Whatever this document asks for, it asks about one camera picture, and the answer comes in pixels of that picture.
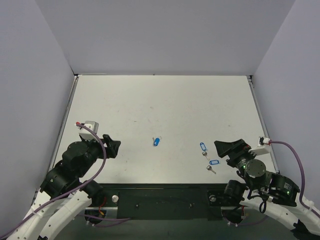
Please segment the blue key tag with ring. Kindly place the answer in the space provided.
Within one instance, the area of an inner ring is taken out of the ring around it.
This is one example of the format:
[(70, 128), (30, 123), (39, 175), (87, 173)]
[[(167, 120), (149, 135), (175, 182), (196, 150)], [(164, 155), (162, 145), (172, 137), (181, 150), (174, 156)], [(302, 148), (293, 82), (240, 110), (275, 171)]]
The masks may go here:
[(200, 148), (201, 148), (201, 150), (202, 150), (203, 152), (205, 152), (205, 151), (208, 150), (204, 142), (201, 142), (199, 145), (200, 145)]

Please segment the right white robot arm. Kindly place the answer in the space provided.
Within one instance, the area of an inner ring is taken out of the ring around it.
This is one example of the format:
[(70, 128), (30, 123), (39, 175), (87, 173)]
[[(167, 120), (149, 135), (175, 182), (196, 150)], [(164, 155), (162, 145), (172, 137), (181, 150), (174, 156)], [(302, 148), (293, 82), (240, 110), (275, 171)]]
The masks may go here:
[(228, 157), (226, 163), (235, 168), (244, 181), (230, 180), (223, 193), (223, 200), (232, 205), (242, 205), (259, 211), (278, 221), (295, 233), (298, 239), (320, 238), (320, 211), (304, 196), (305, 173), (301, 160), (292, 146), (297, 160), (301, 185), (280, 173), (268, 171), (259, 156), (270, 153), (274, 141), (263, 136), (257, 147), (252, 148), (243, 139), (233, 142), (214, 142), (217, 155)]

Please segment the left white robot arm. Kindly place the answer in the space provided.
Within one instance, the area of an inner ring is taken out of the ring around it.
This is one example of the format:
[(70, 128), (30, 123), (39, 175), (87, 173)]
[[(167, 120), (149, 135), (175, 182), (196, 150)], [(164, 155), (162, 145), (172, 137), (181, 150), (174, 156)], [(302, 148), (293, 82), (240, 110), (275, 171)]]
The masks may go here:
[(71, 143), (62, 159), (45, 176), (39, 192), (24, 219), (1, 235), (6, 240), (52, 240), (84, 208), (107, 203), (104, 188), (95, 181), (99, 169), (90, 179), (80, 179), (97, 159), (106, 161), (118, 155), (121, 142), (107, 134), (92, 135)]

